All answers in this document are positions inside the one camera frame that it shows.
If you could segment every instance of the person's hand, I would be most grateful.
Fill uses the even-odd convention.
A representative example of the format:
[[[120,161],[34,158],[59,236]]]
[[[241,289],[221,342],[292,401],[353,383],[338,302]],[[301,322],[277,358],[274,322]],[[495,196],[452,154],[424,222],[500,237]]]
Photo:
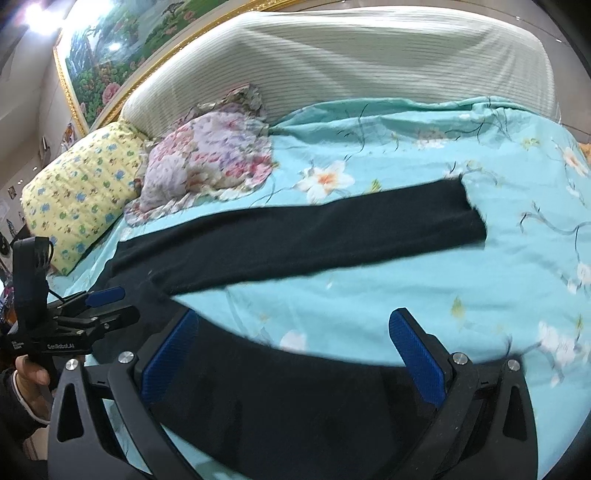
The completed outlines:
[[[18,391],[33,413],[39,418],[49,420],[51,414],[50,406],[41,394],[40,386],[48,386],[49,373],[43,367],[31,362],[28,356],[23,355],[17,358],[16,384]]]

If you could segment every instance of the sweater sleeve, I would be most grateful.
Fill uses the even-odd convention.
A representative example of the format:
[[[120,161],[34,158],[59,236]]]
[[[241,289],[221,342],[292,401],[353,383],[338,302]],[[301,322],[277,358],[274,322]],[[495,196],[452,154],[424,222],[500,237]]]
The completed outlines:
[[[8,428],[12,438],[22,443],[35,430],[45,424],[37,421],[20,401],[20,395],[14,383],[14,369],[9,368],[0,374],[0,417]]]

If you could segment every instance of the metal screw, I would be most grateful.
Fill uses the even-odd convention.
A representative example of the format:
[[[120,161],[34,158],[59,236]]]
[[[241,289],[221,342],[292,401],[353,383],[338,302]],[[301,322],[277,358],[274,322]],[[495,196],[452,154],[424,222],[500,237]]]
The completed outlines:
[[[507,362],[507,366],[509,367],[509,370],[512,370],[514,372],[517,372],[521,368],[521,365],[519,364],[519,362],[517,360],[513,360],[513,359],[511,359]]]
[[[76,360],[75,358],[70,358],[67,362],[66,362],[66,370],[75,370],[76,367],[78,366],[78,360]]]
[[[452,360],[455,364],[466,365],[468,363],[468,356],[465,353],[458,352],[452,355]]]
[[[128,364],[134,359],[134,354],[131,352],[121,352],[117,360],[120,364]]]

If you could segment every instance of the gold picture frame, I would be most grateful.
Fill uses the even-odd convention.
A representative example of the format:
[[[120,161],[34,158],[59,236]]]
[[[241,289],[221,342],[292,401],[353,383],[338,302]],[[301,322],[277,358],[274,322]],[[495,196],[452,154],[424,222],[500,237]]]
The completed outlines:
[[[305,0],[251,0],[239,7],[232,9],[229,12],[220,15],[215,20],[210,21],[206,25],[198,28],[195,32],[192,32],[184,38],[180,38],[178,41],[175,41],[175,39],[172,38],[167,44],[162,46],[161,50],[158,50],[152,55],[152,57],[145,60],[145,63],[147,64],[146,68],[138,69],[137,71],[133,72],[129,78],[127,78],[125,83],[121,85],[120,90],[117,91],[116,96],[113,97],[112,101],[105,105],[104,111],[100,112],[99,116],[96,118],[96,121],[92,125],[88,125],[86,122],[85,116],[80,108],[79,100],[74,92],[74,87],[69,77],[64,59],[59,55],[59,45],[62,39],[62,35],[60,34],[56,45],[53,48],[53,56],[60,86],[64,92],[66,102],[72,113],[72,120],[75,123],[76,129],[80,132],[81,136],[85,136],[90,130],[104,127],[105,125],[116,120],[121,113],[124,103],[139,85],[144,83],[148,77],[158,70],[165,62],[171,59],[173,55],[185,48],[185,46],[190,44],[196,38],[199,38],[201,35],[210,31],[212,28],[215,28],[218,25],[230,20],[231,18],[237,17],[238,15],[246,12],[277,11],[298,3],[302,3],[304,1]]]

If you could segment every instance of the pink floral cloth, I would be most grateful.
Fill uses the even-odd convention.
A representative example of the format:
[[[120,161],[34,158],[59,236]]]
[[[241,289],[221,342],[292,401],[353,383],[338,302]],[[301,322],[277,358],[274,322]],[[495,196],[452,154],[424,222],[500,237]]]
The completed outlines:
[[[192,108],[153,147],[125,208],[135,226],[191,207],[203,195],[232,200],[252,193],[272,172],[271,141],[258,91],[248,85],[220,102]]]

